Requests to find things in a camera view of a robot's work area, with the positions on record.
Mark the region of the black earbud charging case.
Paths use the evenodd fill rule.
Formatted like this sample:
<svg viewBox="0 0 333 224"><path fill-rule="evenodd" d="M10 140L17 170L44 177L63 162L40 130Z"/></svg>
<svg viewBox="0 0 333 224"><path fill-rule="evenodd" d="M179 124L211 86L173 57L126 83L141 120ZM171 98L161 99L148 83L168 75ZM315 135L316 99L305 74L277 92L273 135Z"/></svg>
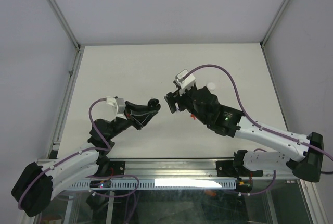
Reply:
<svg viewBox="0 0 333 224"><path fill-rule="evenodd" d="M147 106L150 110L159 111L161 108L160 102L156 98L152 98L148 101Z"/></svg>

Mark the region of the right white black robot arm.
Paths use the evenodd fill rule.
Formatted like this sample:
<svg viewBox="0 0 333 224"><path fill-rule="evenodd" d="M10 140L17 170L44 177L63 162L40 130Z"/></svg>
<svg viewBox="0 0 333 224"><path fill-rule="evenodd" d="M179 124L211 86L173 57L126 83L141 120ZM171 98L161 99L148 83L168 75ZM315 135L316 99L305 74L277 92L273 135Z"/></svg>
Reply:
<svg viewBox="0 0 333 224"><path fill-rule="evenodd" d="M270 152L258 154L238 150L233 162L233 171L237 175L258 170L284 170L308 182L320 181L324 150L321 134L271 130L264 124L251 122L243 111L221 105L207 87L198 89L194 86L183 94L170 92L165 100L171 113L187 110L216 134L271 148Z"/></svg>

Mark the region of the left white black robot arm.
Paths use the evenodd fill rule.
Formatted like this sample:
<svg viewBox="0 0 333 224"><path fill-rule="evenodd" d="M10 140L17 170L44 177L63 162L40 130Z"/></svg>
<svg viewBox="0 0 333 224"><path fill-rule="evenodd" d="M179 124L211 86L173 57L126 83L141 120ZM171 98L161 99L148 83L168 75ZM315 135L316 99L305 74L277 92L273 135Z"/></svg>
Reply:
<svg viewBox="0 0 333 224"><path fill-rule="evenodd" d="M114 137L130 127L141 130L159 112L156 98L146 105L137 105L119 97L105 97L93 102L104 102L115 114L112 121L91 119L92 128L87 142L69 155L43 165L28 164L11 190L18 209L29 217L41 213L63 190L90 176L106 176L109 170L107 155L114 147Z"/></svg>

